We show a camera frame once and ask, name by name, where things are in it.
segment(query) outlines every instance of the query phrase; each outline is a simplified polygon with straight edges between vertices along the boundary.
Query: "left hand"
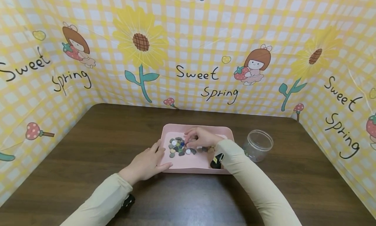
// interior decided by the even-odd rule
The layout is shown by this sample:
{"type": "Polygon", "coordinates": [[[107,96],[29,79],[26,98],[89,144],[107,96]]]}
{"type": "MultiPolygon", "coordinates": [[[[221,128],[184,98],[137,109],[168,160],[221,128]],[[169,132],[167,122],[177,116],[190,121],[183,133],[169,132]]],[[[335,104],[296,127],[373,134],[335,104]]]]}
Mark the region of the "left hand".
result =
{"type": "Polygon", "coordinates": [[[140,180],[147,180],[172,167],[171,162],[157,166],[166,150],[160,147],[156,152],[159,145],[161,145],[161,140],[158,140],[151,148],[138,154],[128,167],[125,167],[119,172],[119,176],[133,186],[140,180]]]}

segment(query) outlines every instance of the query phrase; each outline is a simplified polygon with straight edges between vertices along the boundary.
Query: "brown table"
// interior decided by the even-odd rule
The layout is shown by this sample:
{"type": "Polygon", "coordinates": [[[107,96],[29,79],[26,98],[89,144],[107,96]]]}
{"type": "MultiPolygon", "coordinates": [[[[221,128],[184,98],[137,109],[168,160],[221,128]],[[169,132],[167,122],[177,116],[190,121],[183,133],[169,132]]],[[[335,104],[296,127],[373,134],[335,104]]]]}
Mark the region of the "brown table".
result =
{"type": "MultiPolygon", "coordinates": [[[[376,225],[304,128],[282,117],[99,104],[92,107],[0,208],[0,225],[62,223],[109,175],[128,165],[168,123],[229,127],[242,145],[261,129],[274,139],[258,166],[302,225],[376,225]]],[[[232,176],[164,174],[134,186],[136,203],[109,225],[263,225],[232,176]]]]}

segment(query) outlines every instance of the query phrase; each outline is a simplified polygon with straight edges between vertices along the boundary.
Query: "plastic jar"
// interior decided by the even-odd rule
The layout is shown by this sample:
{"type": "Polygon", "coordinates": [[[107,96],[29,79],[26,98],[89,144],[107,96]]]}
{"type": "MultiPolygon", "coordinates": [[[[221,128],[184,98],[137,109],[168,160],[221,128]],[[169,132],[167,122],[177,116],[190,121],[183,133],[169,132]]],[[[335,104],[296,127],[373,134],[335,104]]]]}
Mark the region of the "plastic jar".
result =
{"type": "Polygon", "coordinates": [[[245,155],[253,162],[261,162],[273,147],[272,137],[263,130],[253,130],[243,145],[245,155]]]}

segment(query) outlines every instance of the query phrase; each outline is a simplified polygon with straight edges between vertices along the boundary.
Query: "yellow sunflower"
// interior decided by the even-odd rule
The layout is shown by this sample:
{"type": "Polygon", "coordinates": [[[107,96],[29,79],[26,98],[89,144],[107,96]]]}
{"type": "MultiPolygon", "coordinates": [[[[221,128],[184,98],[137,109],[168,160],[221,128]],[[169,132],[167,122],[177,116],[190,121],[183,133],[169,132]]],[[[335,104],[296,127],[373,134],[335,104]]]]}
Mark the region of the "yellow sunflower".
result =
{"type": "Polygon", "coordinates": [[[163,66],[167,57],[167,33],[161,25],[154,26],[154,15],[146,14],[142,8],[135,11],[130,6],[118,9],[118,18],[114,19],[117,31],[113,36],[119,40],[118,49],[123,53],[124,61],[133,61],[140,65],[155,68],[163,66]]]}
{"type": "Polygon", "coordinates": [[[329,26],[318,30],[314,38],[305,42],[304,49],[296,54],[298,59],[291,64],[296,78],[310,77],[322,68],[329,67],[330,60],[338,56],[342,46],[342,39],[337,38],[338,34],[338,30],[329,26]]]}

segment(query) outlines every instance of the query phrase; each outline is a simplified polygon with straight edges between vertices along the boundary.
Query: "printed backdrop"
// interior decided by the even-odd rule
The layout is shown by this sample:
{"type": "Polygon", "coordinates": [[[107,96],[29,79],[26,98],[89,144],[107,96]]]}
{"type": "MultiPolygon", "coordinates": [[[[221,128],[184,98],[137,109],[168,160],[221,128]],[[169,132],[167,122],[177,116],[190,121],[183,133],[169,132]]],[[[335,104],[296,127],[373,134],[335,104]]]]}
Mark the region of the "printed backdrop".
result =
{"type": "Polygon", "coordinates": [[[375,0],[0,10],[0,205],[92,105],[116,103],[292,117],[376,216],[375,0]]]}

